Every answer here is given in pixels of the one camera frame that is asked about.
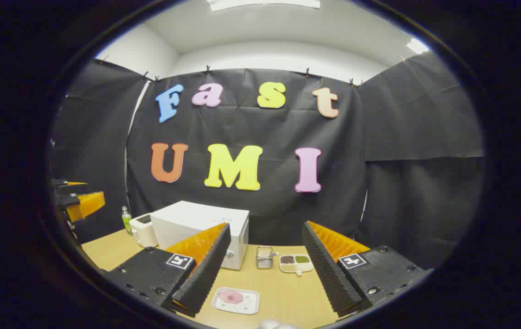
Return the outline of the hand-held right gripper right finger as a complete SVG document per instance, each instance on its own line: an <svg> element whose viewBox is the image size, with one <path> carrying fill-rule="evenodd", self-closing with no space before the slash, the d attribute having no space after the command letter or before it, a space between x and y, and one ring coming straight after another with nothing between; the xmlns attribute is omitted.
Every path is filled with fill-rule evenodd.
<svg viewBox="0 0 521 329"><path fill-rule="evenodd" d="M398 296L431 272L390 246L369 248L311 221L303 224L302 240L332 310L339 317Z"/></svg>

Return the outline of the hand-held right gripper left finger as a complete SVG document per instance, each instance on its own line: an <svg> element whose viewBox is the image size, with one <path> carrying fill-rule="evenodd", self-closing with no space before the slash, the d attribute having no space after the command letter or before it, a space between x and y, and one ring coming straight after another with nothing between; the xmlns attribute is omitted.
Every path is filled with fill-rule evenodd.
<svg viewBox="0 0 521 329"><path fill-rule="evenodd" d="M219 223L166 249L147 247L105 272L118 288L159 308L195 317L200 312L231 243Z"/></svg>

